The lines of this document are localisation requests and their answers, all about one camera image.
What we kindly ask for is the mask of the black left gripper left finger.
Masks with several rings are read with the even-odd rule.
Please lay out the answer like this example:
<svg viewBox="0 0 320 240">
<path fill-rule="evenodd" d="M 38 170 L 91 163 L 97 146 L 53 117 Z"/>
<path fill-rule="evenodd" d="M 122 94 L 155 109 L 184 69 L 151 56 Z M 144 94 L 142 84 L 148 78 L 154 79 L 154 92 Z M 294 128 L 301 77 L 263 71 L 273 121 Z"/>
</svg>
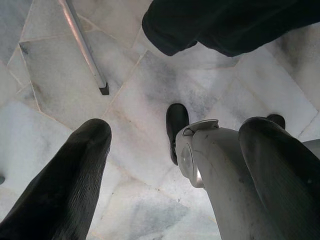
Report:
<svg viewBox="0 0 320 240">
<path fill-rule="evenodd" d="M 110 125 L 99 118 L 75 130 L 3 219 L 1 239 L 86 239 L 111 141 Z"/>
</svg>

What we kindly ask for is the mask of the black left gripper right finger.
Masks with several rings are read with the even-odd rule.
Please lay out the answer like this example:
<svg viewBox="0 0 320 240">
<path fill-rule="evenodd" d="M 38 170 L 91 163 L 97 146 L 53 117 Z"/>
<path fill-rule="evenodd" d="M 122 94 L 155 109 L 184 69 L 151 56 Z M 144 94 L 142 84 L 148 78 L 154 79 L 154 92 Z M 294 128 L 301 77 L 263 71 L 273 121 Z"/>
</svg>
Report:
<svg viewBox="0 0 320 240">
<path fill-rule="evenodd" d="M 242 154 L 272 226 L 284 240 L 320 238 L 320 160 L 265 117 L 239 129 Z"/>
</svg>

